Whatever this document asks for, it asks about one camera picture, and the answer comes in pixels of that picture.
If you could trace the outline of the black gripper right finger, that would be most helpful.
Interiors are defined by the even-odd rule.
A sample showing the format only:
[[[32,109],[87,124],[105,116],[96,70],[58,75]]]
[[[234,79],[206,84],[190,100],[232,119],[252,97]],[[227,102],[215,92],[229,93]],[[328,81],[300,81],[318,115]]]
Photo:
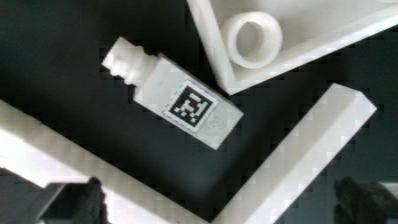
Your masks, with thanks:
[[[398,224],[398,182],[334,183],[334,224]]]

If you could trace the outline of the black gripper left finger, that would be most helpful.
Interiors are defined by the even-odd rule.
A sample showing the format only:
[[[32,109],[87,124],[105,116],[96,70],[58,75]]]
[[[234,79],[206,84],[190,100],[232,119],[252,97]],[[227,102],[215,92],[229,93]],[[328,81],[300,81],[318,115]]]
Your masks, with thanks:
[[[51,183],[48,190],[53,195],[35,224],[110,224],[101,181],[94,177],[85,183]]]

